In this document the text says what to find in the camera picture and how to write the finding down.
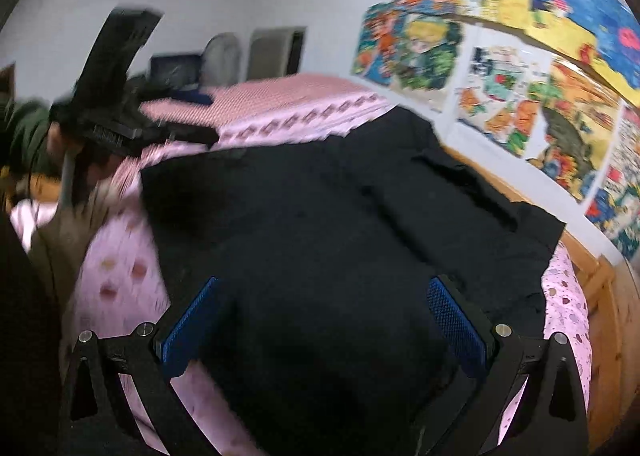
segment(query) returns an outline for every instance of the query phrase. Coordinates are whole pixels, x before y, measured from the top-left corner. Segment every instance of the person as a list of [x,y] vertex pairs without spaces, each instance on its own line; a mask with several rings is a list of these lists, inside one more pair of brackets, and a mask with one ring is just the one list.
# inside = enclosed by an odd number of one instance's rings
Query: person
[[[49,121],[49,105],[43,100],[21,101],[0,94],[0,166],[7,167],[9,185],[17,185],[29,173],[59,179],[65,153],[82,147],[82,140]],[[111,155],[103,165],[92,163],[86,174],[88,185],[93,187],[111,176],[122,160]]]
[[54,456],[62,393],[60,320],[8,216],[1,212],[0,248],[2,453]]

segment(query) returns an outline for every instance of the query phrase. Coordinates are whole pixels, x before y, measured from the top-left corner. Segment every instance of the black cloth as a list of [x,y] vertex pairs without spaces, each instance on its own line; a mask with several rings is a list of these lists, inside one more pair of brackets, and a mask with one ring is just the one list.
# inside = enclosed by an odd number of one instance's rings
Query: black cloth
[[220,279],[201,359],[273,456],[392,454],[456,371],[426,304],[457,279],[540,336],[563,224],[511,203],[395,108],[347,137],[175,158],[142,172],[169,296]]
[[54,455],[62,392],[58,312],[1,211],[0,245],[0,453]]

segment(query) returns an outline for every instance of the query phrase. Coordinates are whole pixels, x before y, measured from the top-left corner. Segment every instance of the person's hand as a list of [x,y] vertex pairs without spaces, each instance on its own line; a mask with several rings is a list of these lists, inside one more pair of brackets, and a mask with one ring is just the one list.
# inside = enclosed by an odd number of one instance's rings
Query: person's hand
[[[47,133],[47,154],[57,166],[62,167],[62,163],[65,159],[65,153],[71,152],[73,154],[78,154],[82,151],[83,147],[83,140],[67,136],[60,129],[59,123],[51,123],[49,126],[49,132]],[[116,172],[116,169],[122,160],[124,160],[123,157],[112,154],[103,165],[92,163],[88,167],[86,173],[86,182],[89,187],[93,187],[100,180],[104,180],[112,176]]]
[[99,184],[87,203],[58,207],[51,221],[33,232],[28,256],[47,295],[60,305],[60,315],[73,292],[89,244],[117,200],[109,183]]

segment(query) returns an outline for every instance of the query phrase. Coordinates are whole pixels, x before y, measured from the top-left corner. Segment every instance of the bed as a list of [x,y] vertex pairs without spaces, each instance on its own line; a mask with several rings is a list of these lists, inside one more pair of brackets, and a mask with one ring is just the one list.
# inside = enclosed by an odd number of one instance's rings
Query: bed
[[[278,83],[278,90],[265,90],[265,86],[274,82]],[[328,134],[346,134],[351,128],[376,118],[386,110],[383,99],[375,97],[369,90],[363,90],[361,87],[354,88],[354,84],[347,84],[347,81],[327,81],[327,78],[321,76],[306,78],[304,83],[287,78],[265,83],[247,83],[244,86],[242,96],[238,96],[238,91],[233,89],[219,90],[215,93],[217,100],[224,101],[224,104],[221,105],[225,110],[222,112],[203,111],[202,108],[192,108],[189,111],[180,109],[176,112],[175,105],[158,102],[148,108],[148,114],[155,118],[215,125],[219,129],[223,146],[228,143],[233,144],[231,147],[242,147],[274,144],[282,141],[304,142],[322,139]],[[340,97],[333,99],[335,93],[340,90],[344,92],[342,97],[346,96],[351,101],[350,108],[340,101],[342,100]],[[282,98],[283,92],[287,93],[289,99]],[[324,110],[319,110],[315,103],[319,97],[329,97],[327,99],[328,105]],[[292,100],[295,102],[296,110],[294,113],[297,115],[292,115],[290,112],[292,106],[289,103]],[[265,112],[265,107],[269,107],[270,110]],[[489,183],[512,201],[527,200],[503,180],[460,155],[457,151],[447,149],[447,152],[460,162],[476,169]],[[152,150],[148,156],[149,158],[143,158],[142,163],[153,163],[161,158],[166,158],[162,150]],[[138,165],[137,161],[127,160],[120,172],[116,174],[114,183],[118,185],[121,194],[124,194],[131,184],[139,183],[135,178],[140,167],[142,165]],[[43,183],[32,180],[32,194],[39,201],[51,201],[51,195],[45,194],[44,187]],[[119,215],[117,220],[122,221],[122,228],[127,232],[133,232],[138,226],[136,221],[139,221],[133,214],[127,216],[127,213]],[[633,365],[632,360],[625,360],[622,356],[623,324],[619,307],[624,303],[626,294],[623,296],[623,293],[616,288],[615,270],[605,258],[596,259],[568,232],[564,232],[562,242],[569,252],[575,275],[588,303],[590,342],[593,349],[588,422],[590,446],[593,451],[610,437],[620,422],[621,404],[623,403],[621,381],[626,367]],[[118,266],[112,259],[103,259],[102,257],[96,262],[95,270],[112,270],[111,279],[113,279]],[[133,258],[131,262],[132,267],[127,269],[126,274],[123,271],[123,277],[128,277],[130,272],[131,277],[143,278],[147,271],[151,273],[158,270],[158,267],[153,263],[141,264],[139,259]],[[113,289],[100,288],[100,297],[113,296],[114,294],[109,293],[110,291],[113,292]],[[149,305],[156,311],[160,311],[167,306],[167,302],[165,298],[159,298],[157,302],[149,303]],[[626,322],[630,321],[631,314],[632,308],[625,309]],[[87,324],[83,323],[85,320],[85,317],[80,316],[78,324],[74,325],[72,329],[87,328]],[[126,325],[129,328],[128,331],[131,327],[135,327],[133,323],[136,320],[141,322],[148,319],[138,318],[136,314],[133,314],[132,325]],[[94,330],[100,336],[122,334],[116,330]],[[68,333],[70,334],[69,338],[75,339],[77,337],[75,331]]]
[[[473,167],[498,191],[512,201],[527,201],[513,187],[453,149],[447,152]],[[596,259],[570,233],[562,242],[569,251],[575,275],[589,308],[590,341],[593,350],[590,403],[588,410],[590,451],[612,435],[621,419],[622,324],[615,294],[615,270],[604,256]]]

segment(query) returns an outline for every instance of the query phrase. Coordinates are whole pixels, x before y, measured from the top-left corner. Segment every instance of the pink patterned bedspread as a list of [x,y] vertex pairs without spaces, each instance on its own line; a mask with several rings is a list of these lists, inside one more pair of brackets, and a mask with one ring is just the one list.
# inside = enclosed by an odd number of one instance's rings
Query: pink patterned bedspread
[[[305,79],[316,83],[318,90],[315,95],[310,94],[313,90],[303,93],[304,89],[296,84],[304,83]],[[206,111],[209,115],[206,118],[203,113],[199,113],[202,110],[200,108],[194,108],[193,115],[188,113],[185,116],[184,104],[177,103],[158,102],[152,107],[147,106],[145,111],[155,117],[162,113],[173,119],[179,113],[184,117],[182,121],[190,122],[196,122],[195,118],[204,118],[198,122],[216,125],[220,135],[226,137],[220,144],[216,144],[216,148],[220,149],[321,140],[332,133],[344,135],[350,129],[382,115],[391,107],[385,99],[374,97],[366,88],[337,80],[336,88],[332,91],[326,86],[331,82],[331,78],[298,75],[270,81],[266,86],[256,85],[260,83],[251,83],[249,86],[240,84],[222,90],[216,103]],[[287,86],[290,90],[289,97],[283,94],[282,86]],[[245,107],[242,93],[250,92],[262,93],[265,100],[270,101],[268,104],[277,107],[263,106],[257,109],[254,102]],[[226,102],[228,107],[218,108],[216,104],[224,102],[223,97],[235,102]],[[326,112],[329,106],[333,106],[334,110]],[[153,235],[140,203],[141,184],[138,173],[144,166],[161,162],[165,158],[197,154],[204,150],[206,148],[203,146],[175,142],[151,148],[142,159],[127,160],[116,173],[114,182],[123,195],[122,201],[89,246],[74,293],[63,315],[63,339],[60,344],[62,375],[66,373],[68,357],[82,330],[93,330],[100,337],[127,335],[141,322],[158,321],[169,306]],[[26,236],[30,240],[30,230],[33,230],[33,223],[28,223],[34,215],[31,211],[32,209],[26,210],[22,205],[12,214],[12,222],[18,234],[23,232],[23,244],[27,249]],[[39,221],[45,222],[51,215],[51,208],[41,211]],[[586,302],[562,243],[556,248],[542,278],[542,289],[546,297],[545,338],[555,331],[564,331],[570,338],[587,403],[591,346],[588,339]],[[132,380],[126,375],[122,375],[121,380],[145,441],[166,452],[152,428]],[[182,376],[172,379],[171,385],[196,424],[221,454],[262,454],[199,362],[193,361]],[[520,394],[503,415],[500,439],[511,422],[519,399]]]

